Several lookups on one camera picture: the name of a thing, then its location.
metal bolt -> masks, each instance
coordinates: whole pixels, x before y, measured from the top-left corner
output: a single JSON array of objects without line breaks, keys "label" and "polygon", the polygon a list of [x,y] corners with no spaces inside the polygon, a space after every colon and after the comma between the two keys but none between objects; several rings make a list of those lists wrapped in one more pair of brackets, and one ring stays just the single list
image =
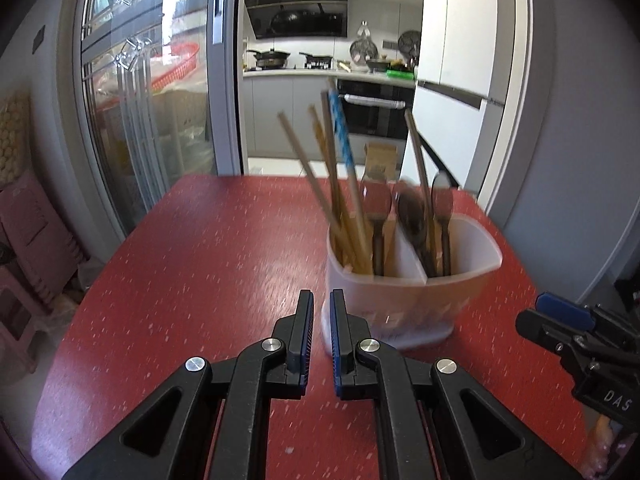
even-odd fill
[{"label": "metal bolt", "polygon": [[436,368],[440,373],[452,374],[458,369],[458,366],[451,359],[440,359],[436,363]]},{"label": "metal bolt", "polygon": [[276,339],[275,337],[270,337],[268,339],[265,339],[262,342],[262,349],[266,350],[267,352],[275,352],[281,346],[282,346],[282,343],[280,342],[279,339]]},{"label": "metal bolt", "polygon": [[187,359],[187,362],[185,362],[184,367],[187,368],[187,370],[190,372],[199,372],[204,368],[204,365],[205,365],[205,361],[202,357],[191,357]]},{"label": "metal bolt", "polygon": [[360,349],[363,352],[375,352],[380,348],[380,343],[375,339],[363,339],[360,342]]}]

countertop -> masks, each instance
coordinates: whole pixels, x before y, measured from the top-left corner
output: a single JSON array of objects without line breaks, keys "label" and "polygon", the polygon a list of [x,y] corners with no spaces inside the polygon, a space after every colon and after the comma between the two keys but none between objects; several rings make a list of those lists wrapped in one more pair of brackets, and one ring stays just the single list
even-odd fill
[{"label": "countertop", "polygon": [[288,77],[288,76],[316,76],[335,77],[351,81],[364,81],[370,83],[382,83],[404,88],[415,88],[415,81],[398,77],[389,77],[384,73],[371,72],[347,72],[345,70],[314,70],[309,68],[283,68],[279,70],[254,70],[243,72],[245,78],[253,77]]},{"label": "countertop", "polygon": [[[321,185],[328,192],[328,182]],[[405,355],[449,357],[566,460],[586,437],[559,359],[519,337],[536,291],[513,251],[462,191],[454,211],[495,238],[502,267],[444,343]],[[143,219],[92,285],[56,353],[33,425],[32,454],[65,471],[189,357],[236,356],[292,314],[298,291],[325,297],[326,222],[303,178],[186,176]],[[332,361],[313,339],[300,401],[271,403],[267,478],[378,478],[372,403],[335,397]]]}]

kitchen backsplash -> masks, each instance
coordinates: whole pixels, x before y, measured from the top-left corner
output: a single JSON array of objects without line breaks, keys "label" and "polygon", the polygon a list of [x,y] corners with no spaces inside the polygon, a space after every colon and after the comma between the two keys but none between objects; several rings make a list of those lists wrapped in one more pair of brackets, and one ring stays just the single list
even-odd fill
[{"label": "kitchen backsplash", "polygon": [[[380,54],[389,59],[402,57],[397,50],[382,48],[382,41],[397,42],[400,34],[406,30],[422,28],[422,6],[390,0],[349,0],[348,2],[348,36],[346,38],[291,38],[276,40],[256,40],[252,31],[244,31],[249,37],[248,48],[254,50],[283,50],[290,52],[288,68],[304,68],[305,57],[299,52],[308,52],[315,56],[333,56],[336,60],[351,60],[349,47],[357,39],[357,31],[365,20],[369,25],[371,39],[378,47]],[[255,58],[250,53],[244,54],[244,62],[249,67],[255,66]]]}]

glass panel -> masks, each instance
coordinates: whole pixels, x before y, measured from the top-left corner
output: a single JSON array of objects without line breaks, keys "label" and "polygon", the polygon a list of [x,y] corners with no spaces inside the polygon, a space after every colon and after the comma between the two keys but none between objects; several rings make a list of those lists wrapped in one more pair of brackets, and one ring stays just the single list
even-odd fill
[{"label": "glass panel", "polygon": [[[84,65],[84,93],[102,178],[127,232],[180,177],[216,171],[207,0],[154,0],[161,18],[152,26],[142,1],[88,0],[85,11],[86,30],[101,23],[109,31],[106,41],[100,33],[83,45],[87,54],[111,45]],[[118,25],[113,17],[124,8],[132,20]]]}]

oven door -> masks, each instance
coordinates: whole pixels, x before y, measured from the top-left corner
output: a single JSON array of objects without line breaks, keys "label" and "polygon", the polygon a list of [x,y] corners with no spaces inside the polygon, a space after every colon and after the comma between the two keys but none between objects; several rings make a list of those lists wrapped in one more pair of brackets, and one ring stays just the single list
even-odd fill
[{"label": "oven door", "polygon": [[395,145],[401,164],[408,135],[404,111],[412,108],[415,90],[347,79],[338,79],[337,87],[356,164],[364,164],[368,142]]}]

